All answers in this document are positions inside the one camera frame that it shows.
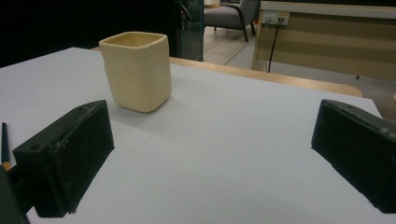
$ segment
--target cream ceramic cup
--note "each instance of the cream ceramic cup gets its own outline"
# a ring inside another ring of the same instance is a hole
[[[127,32],[99,41],[113,99],[138,112],[158,108],[170,96],[171,70],[166,35]]]

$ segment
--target power cable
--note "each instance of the power cable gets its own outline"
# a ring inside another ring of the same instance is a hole
[[[268,24],[270,23],[270,18],[267,17],[265,18],[265,37],[264,37],[264,49],[267,49],[267,40],[268,40]],[[265,71],[268,72],[268,67],[267,67],[267,59],[264,57],[264,66],[265,66]]]
[[[277,32],[279,31],[280,28],[280,24],[282,24],[283,18],[277,19],[277,24],[276,24],[276,32],[275,32],[275,37],[274,37],[274,43],[271,49],[271,56],[270,56],[270,61],[268,63],[268,73],[271,72],[271,61],[272,61],[272,57],[274,54],[274,48],[275,48],[275,43],[276,43],[276,37],[277,37]]]

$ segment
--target gray chair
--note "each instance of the gray chair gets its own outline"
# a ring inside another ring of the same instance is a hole
[[[239,4],[220,3],[220,7],[211,8],[204,13],[204,29],[206,26],[242,30],[248,42],[246,27],[250,25],[251,33],[256,34],[254,21],[259,16],[259,0],[241,0]]]

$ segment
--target floor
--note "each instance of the floor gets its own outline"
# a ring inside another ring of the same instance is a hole
[[[206,28],[205,32],[213,31],[212,29]],[[249,41],[244,47],[238,50],[230,60],[228,60],[226,65],[250,69],[255,46],[255,38],[251,35],[251,32],[247,33],[249,34]],[[206,44],[214,44],[211,42],[216,41],[221,41],[221,38],[216,38],[215,35],[205,35]],[[383,119],[396,124],[396,100],[393,98],[396,93],[396,82],[368,77],[360,77],[359,79],[356,79],[355,76],[348,74],[334,73],[275,62],[272,62],[271,64],[271,72],[287,76],[304,77],[354,86],[361,90],[364,98],[369,98],[374,101]]]
[[[206,27],[204,32],[204,62],[226,64],[247,43],[241,31]]]

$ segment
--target desk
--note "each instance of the desk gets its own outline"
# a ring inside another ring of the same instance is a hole
[[[372,100],[172,64],[159,110],[117,107],[100,52],[67,49],[0,69],[14,148],[70,109],[105,99],[115,149],[78,210],[38,223],[394,223],[310,148],[319,103],[376,116]]]

